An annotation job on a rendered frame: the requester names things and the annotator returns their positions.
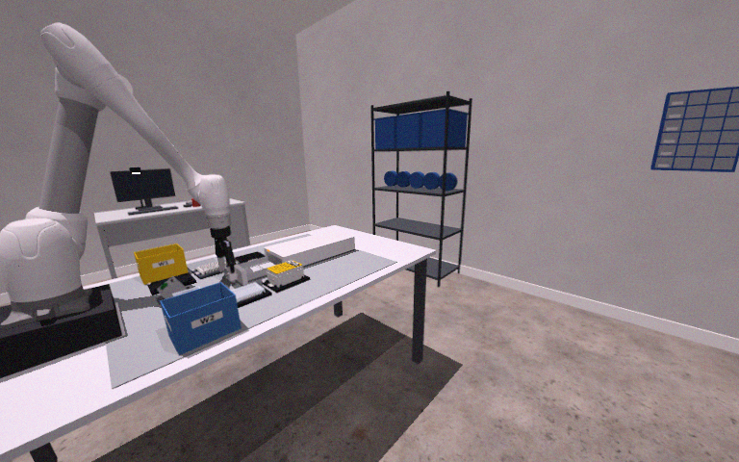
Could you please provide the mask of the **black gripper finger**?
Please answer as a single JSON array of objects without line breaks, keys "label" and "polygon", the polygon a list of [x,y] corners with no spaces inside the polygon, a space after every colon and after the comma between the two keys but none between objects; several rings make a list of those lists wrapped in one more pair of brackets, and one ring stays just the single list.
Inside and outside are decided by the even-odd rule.
[{"label": "black gripper finger", "polygon": [[216,257],[218,261],[219,272],[222,272],[222,270],[226,269],[224,253],[219,248],[217,239],[216,238],[214,239],[215,239]]},{"label": "black gripper finger", "polygon": [[236,260],[235,260],[234,253],[232,250],[231,242],[224,241],[223,244],[224,244],[224,248],[222,248],[221,242],[218,242],[218,245],[220,246],[221,251],[224,253],[224,256],[227,262],[226,267],[228,267],[230,281],[233,281],[237,279],[236,268],[235,268]]}]

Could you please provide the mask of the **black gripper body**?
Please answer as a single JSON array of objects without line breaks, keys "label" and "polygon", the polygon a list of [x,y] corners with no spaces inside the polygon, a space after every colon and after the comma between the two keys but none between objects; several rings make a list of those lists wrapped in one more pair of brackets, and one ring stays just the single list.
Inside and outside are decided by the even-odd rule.
[{"label": "black gripper body", "polygon": [[[231,235],[230,226],[223,229],[210,229],[212,238],[218,238],[217,241],[221,242],[222,248],[224,248],[224,241],[227,241],[227,237]],[[228,242],[228,241],[227,241]]]}]

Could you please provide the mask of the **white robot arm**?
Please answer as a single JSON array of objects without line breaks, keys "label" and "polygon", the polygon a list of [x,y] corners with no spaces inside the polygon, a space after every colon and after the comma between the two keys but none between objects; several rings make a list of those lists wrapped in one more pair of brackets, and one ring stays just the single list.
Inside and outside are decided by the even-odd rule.
[{"label": "white robot arm", "polygon": [[60,101],[39,207],[0,232],[0,274],[13,309],[0,324],[2,329],[90,309],[92,289],[83,289],[79,260],[86,248],[88,220],[79,211],[98,112],[106,106],[184,179],[209,228],[231,225],[223,177],[191,168],[83,35],[54,23],[42,29],[40,37],[55,59]]}]

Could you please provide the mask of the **grey bench mat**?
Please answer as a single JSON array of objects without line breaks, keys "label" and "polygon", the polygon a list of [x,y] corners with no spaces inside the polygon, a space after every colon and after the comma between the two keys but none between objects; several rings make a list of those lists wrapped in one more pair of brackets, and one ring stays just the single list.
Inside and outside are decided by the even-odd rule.
[{"label": "grey bench mat", "polygon": [[[199,279],[191,270],[217,262],[217,257],[187,264],[188,272],[196,283],[187,287],[200,288],[223,283],[230,290],[243,286],[238,280],[230,281],[224,274]],[[397,263],[359,249],[331,257],[303,267],[310,277],[303,283],[276,293],[263,285],[268,276],[248,281],[259,283],[272,295],[239,307],[242,328],[228,335],[179,355],[170,340],[160,304],[164,298],[152,295],[140,276],[109,283],[115,303],[118,303],[125,334],[106,342],[112,389],[135,380],[150,372],[210,347],[265,321],[291,311],[305,303],[327,295],[352,282]]]}]

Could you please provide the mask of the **blue bin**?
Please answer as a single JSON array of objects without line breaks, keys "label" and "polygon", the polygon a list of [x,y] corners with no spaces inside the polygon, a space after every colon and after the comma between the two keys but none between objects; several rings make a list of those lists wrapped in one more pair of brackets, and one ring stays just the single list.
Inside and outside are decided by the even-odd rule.
[{"label": "blue bin", "polygon": [[179,355],[242,328],[236,295],[221,282],[160,302]]}]

